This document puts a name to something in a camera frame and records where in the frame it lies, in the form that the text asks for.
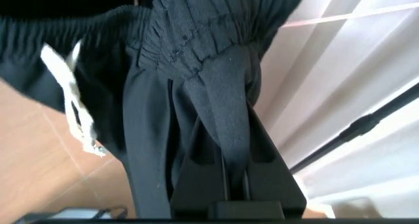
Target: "clothing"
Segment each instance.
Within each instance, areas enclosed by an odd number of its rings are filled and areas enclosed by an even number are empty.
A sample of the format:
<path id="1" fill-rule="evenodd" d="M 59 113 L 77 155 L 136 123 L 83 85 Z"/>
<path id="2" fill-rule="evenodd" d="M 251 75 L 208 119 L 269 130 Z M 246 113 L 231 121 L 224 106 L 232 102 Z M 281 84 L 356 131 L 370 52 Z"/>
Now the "clothing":
<path id="1" fill-rule="evenodd" d="M 67 56 L 82 40 L 74 75 L 98 139 L 124 164 L 138 216 L 167 218 L 196 121 L 221 148 L 232 182 L 239 182 L 260 60 L 300 1 L 154 0 L 151 9 L 122 6 L 49 20 L 10 18 L 1 9 L 0 76 L 64 111 L 62 88 L 41 49 L 48 44 Z"/>

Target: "white curtain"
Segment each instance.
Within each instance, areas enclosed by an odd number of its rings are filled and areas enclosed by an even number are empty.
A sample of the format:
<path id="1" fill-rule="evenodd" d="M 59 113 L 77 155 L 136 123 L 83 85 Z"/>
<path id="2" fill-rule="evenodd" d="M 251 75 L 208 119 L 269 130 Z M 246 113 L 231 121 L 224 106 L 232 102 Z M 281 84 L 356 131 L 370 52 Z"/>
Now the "white curtain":
<path id="1" fill-rule="evenodd" d="M 419 82 L 418 6 L 419 0 L 302 1 L 262 60 L 255 106 L 289 167 Z M 419 111 L 417 102 L 408 108 Z M 376 213 L 366 216 L 411 216 L 412 208 L 419 214 L 419 115 L 408 112 L 398 114 L 396 126 L 299 172 L 308 197 L 340 208 L 343 200 L 355 210 L 373 206 Z M 388 191 L 401 184 L 404 193 Z M 389 208 L 403 194 L 417 204 Z"/>

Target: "tiled floor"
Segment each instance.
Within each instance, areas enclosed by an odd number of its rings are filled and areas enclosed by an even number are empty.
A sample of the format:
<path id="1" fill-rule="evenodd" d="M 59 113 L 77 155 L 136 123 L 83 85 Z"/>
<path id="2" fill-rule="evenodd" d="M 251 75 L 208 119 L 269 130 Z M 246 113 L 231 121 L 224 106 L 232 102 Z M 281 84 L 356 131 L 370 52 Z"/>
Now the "tiled floor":
<path id="1" fill-rule="evenodd" d="M 122 164 L 83 152 L 65 116 L 0 81 L 0 223 L 28 212 L 134 203 Z"/>

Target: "white drawstring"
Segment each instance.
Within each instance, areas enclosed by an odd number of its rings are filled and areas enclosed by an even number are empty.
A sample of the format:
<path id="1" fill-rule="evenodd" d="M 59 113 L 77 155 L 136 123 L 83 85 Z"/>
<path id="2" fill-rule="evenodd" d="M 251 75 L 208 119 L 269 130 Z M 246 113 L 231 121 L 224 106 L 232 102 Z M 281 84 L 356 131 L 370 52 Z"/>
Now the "white drawstring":
<path id="1" fill-rule="evenodd" d="M 79 88 L 73 74 L 80 54 L 80 45 L 81 42 L 79 41 L 67 59 L 64 60 L 54 49 L 45 44 L 41 51 L 41 59 L 63 88 L 65 115 L 71 134 L 83 144 L 84 151 L 102 157 L 106 155 L 104 153 L 105 149 L 96 145 L 94 121 L 86 106 L 80 100 Z M 79 113 L 81 125 L 77 123 L 72 104 Z"/>

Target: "white cord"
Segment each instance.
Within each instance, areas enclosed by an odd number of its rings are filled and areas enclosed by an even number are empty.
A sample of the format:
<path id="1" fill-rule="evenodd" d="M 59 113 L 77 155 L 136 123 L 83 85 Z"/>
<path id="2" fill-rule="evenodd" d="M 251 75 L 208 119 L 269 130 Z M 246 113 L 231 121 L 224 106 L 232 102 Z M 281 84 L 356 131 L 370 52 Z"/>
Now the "white cord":
<path id="1" fill-rule="evenodd" d="M 84 151 L 102 157 L 106 155 L 103 152 L 104 148 L 96 145 L 94 121 L 86 106 L 80 100 L 79 87 L 73 74 L 80 54 L 80 45 L 81 41 L 75 45 L 67 60 L 64 60 L 54 49 L 45 44 L 41 51 L 41 59 L 63 88 L 65 115 L 71 134 L 83 144 Z M 79 113 L 81 125 L 77 123 L 72 104 Z"/>

